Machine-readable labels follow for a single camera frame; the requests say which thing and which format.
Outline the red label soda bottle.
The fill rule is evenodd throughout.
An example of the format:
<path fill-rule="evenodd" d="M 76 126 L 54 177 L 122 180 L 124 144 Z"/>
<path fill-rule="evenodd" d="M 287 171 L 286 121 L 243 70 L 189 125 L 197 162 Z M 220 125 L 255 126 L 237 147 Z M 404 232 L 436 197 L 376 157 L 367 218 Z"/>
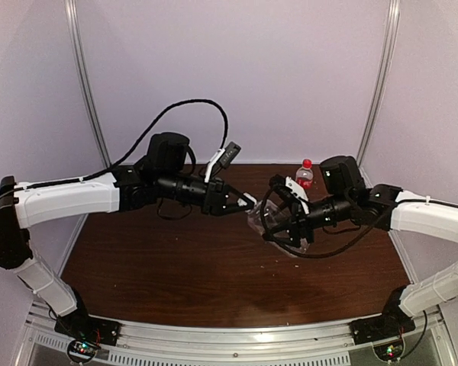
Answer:
<path fill-rule="evenodd" d="M 305 169 L 301 167 L 295 173 L 295 181 L 302 186 L 304 189 L 310 189 L 314 180 L 314 173 L 312 167 Z"/>

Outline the clear plastic bottle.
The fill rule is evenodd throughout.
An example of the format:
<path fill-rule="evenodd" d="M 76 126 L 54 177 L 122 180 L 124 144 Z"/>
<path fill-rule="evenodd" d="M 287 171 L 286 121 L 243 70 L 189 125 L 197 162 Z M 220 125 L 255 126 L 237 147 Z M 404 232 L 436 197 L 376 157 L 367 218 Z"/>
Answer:
<path fill-rule="evenodd" d="M 263 221 L 261 220 L 260 211 L 262 211 L 263 205 L 261 200 L 256 199 L 254 203 L 254 208 L 251 211 L 246 211 L 247 213 L 247 223 L 251 229 L 253 229 L 257 234 L 263 238 L 263 233 L 265 228 L 263 226 Z M 286 219 L 290 218 L 288 212 L 279 211 L 278 205 L 273 203 L 271 200 L 268 200 L 266 206 L 263 210 L 264 222 L 268 229 L 272 229 L 277 224 L 283 223 Z M 301 254 L 307 254 L 309 244 L 306 244 L 304 241 L 301 241 Z"/>

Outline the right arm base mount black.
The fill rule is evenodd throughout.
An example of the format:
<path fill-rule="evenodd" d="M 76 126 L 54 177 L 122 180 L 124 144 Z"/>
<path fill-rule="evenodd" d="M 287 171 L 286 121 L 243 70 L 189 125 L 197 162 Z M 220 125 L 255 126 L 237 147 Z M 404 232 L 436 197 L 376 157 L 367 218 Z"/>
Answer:
<path fill-rule="evenodd" d="M 404 332 L 414 330 L 415 324 L 411 318 L 385 314 L 356 319 L 350 323 L 355 345 L 399 337 Z"/>

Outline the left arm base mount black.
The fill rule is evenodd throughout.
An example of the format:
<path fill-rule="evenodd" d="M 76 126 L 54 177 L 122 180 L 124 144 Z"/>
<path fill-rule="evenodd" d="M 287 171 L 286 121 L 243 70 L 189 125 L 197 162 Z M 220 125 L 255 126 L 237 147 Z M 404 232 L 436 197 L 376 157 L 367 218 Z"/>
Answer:
<path fill-rule="evenodd" d="M 74 318 L 71 316 L 56 319 L 54 330 L 71 338 L 87 341 L 93 345 L 117 345 L 121 324 L 114 320 L 94 316 Z"/>

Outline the red soda bottle cap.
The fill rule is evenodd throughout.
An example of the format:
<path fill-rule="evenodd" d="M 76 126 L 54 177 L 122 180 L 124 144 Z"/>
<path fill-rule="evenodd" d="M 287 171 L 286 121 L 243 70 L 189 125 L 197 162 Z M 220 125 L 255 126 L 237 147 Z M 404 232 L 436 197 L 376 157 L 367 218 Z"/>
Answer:
<path fill-rule="evenodd" d="M 310 169 L 312 167 L 312 161 L 310 159 L 304 159 L 302 161 L 302 167 L 305 169 Z"/>

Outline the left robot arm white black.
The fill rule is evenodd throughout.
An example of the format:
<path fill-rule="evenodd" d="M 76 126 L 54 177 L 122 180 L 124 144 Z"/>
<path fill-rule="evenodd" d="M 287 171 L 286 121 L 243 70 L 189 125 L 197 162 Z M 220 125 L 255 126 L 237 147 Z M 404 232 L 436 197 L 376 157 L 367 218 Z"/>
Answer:
<path fill-rule="evenodd" d="M 133 165 L 119 165 L 96 178 L 16 183 L 8 176 L 0 183 L 0 268 L 13 271 L 34 294 L 64 319 L 79 339 L 95 330 L 80 295 L 50 269 L 31 248 L 29 229 L 50 220 L 93 213 L 138 210 L 160 200 L 199 207 L 216 217 L 253 209 L 255 203 L 219 178 L 213 168 L 228 166 L 240 147 L 219 149 L 207 165 L 204 178 L 183 173 L 193 151 L 189 138 L 179 133 L 151 137 L 147 154 Z"/>

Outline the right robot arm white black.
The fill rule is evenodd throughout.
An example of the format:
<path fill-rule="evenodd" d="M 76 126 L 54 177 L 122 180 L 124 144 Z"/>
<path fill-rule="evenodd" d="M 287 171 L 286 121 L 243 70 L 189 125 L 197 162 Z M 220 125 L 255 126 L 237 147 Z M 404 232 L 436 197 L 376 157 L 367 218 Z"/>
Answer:
<path fill-rule="evenodd" d="M 340 249 L 338 255 L 354 246 L 372 229 L 420 233 L 458 244 L 458 204 L 420 196 L 400 187 L 380 184 L 367 188 L 352 156 L 334 156 L 320 164 L 329 194 L 309 202 L 304 191 L 291 179 L 276 175 L 270 180 L 270 193 L 276 193 L 290 209 L 289 218 L 269 227 L 265 218 L 263 238 L 299 256 L 301 240 L 313 242 L 314 230 L 351 221 L 364 231 Z M 381 336 L 393 336 L 412 318 L 428 308 L 458 297 L 458 261 L 429 278 L 398 289 L 376 320 Z"/>

